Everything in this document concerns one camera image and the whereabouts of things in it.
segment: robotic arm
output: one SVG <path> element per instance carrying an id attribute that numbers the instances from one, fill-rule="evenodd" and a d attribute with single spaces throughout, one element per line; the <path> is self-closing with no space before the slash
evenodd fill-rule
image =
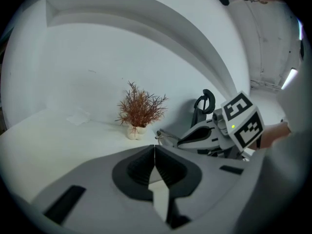
<path id="1" fill-rule="evenodd" d="M 229 153 L 239 150 L 241 154 L 264 131 L 264 124 L 259 109 L 254 105 L 244 92 L 238 93 L 234 98 L 224 102 L 221 108 L 215 108 L 214 97 L 209 97 L 209 107 L 203 113 L 212 113 L 210 120 L 204 120 L 194 125 L 174 147 L 193 153 L 229 157 Z M 167 134 L 160 130 L 158 138 Z"/>

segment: black slot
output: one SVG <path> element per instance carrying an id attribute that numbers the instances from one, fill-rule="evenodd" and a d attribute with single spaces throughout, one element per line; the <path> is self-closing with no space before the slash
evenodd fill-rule
<path id="1" fill-rule="evenodd" d="M 233 174 L 238 174 L 238 175 L 241 175 L 244 171 L 244 169 L 241 169 L 241 168 L 236 168 L 236 167 L 233 167 L 233 166 L 221 166 L 220 167 L 220 170 L 224 170 L 226 172 L 229 172 L 229 173 L 233 173 Z"/>
<path id="2" fill-rule="evenodd" d="M 207 155 L 208 152 L 209 152 L 208 149 L 206 149 L 206 150 L 197 150 L 197 153 L 198 153 L 198 154 L 205 154 L 205 155 Z"/>
<path id="3" fill-rule="evenodd" d="M 113 182 L 130 198 L 153 201 L 148 185 L 154 166 L 154 145 L 150 145 L 116 164 L 112 171 Z"/>
<path id="4" fill-rule="evenodd" d="M 185 178 L 187 174 L 185 165 L 164 152 L 157 152 L 156 167 L 169 188 Z"/>
<path id="5" fill-rule="evenodd" d="M 86 189 L 81 186 L 72 185 L 50 206 L 44 215 L 61 225 L 85 191 Z"/>
<path id="6" fill-rule="evenodd" d="M 195 129 L 193 132 L 191 132 L 189 135 L 187 135 L 185 138 L 181 139 L 177 145 L 196 142 L 208 139 L 211 135 L 211 129 L 209 127 L 203 126 Z"/>

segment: black handle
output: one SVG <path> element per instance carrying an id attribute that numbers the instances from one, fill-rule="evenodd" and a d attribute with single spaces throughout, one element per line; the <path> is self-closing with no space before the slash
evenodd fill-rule
<path id="1" fill-rule="evenodd" d="M 204 103 L 204 108 L 203 108 L 203 114 L 208 115 L 208 114 L 211 114 L 211 113 L 214 111 L 214 109 L 215 109 L 215 96 L 214 96 L 213 93 L 212 93 L 210 90 L 208 90 L 208 89 L 204 89 L 204 90 L 203 90 L 203 93 L 204 93 L 204 95 L 201 96 L 201 97 L 199 97 L 199 98 L 197 99 L 197 101 L 195 102 L 194 108 L 197 108 L 199 102 L 200 102 L 201 100 L 204 100 L 205 103 Z M 208 106 L 207 108 L 205 108 L 205 106 L 206 106 L 206 100 L 209 101 L 209 106 Z"/>

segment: white surface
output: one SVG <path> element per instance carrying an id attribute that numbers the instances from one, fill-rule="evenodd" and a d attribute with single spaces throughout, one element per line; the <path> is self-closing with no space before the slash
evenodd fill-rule
<path id="1" fill-rule="evenodd" d="M 276 94 L 261 90 L 251 90 L 250 99 L 259 108 L 266 126 L 280 123 L 285 116 L 282 107 L 276 100 Z"/>
<path id="2" fill-rule="evenodd" d="M 246 148 L 244 149 L 243 156 L 246 157 L 247 159 L 250 159 L 250 157 L 254 154 L 255 150 Z"/>
<path id="3" fill-rule="evenodd" d="M 244 46 L 219 1 L 157 1 L 180 13 L 211 42 L 227 66 L 236 89 L 248 94 Z M 182 106 L 198 98 L 202 89 L 212 90 L 216 107 L 224 101 L 224 96 L 196 68 L 149 38 L 94 23 L 47 28 L 46 13 L 45 0 L 27 8 L 19 17 L 7 46 L 1 98 L 9 128 L 47 107 L 71 113 L 72 108 L 79 106 L 90 112 L 93 120 L 113 122 L 117 115 L 116 103 L 123 97 L 127 80 L 135 81 L 151 93 L 166 93 L 170 98 L 166 114 L 169 120 L 159 124 L 177 121 Z M 187 32 L 182 25 L 178 26 L 177 29 Z M 137 30 L 149 35 L 146 29 Z"/>
<path id="4" fill-rule="evenodd" d="M 90 113 L 83 111 L 81 108 L 77 108 L 72 116 L 67 117 L 70 123 L 76 126 L 82 123 L 87 123 L 90 120 Z"/>
<path id="5" fill-rule="evenodd" d="M 165 222 L 169 206 L 169 189 L 163 180 L 149 184 L 148 189 L 153 192 L 153 205 L 155 211 Z"/>
<path id="6" fill-rule="evenodd" d="M 157 144 L 151 130 L 143 140 L 129 140 L 126 127 L 93 121 L 75 126 L 66 117 L 44 110 L 0 136 L 1 175 L 13 192 L 28 202 L 85 161 Z"/>

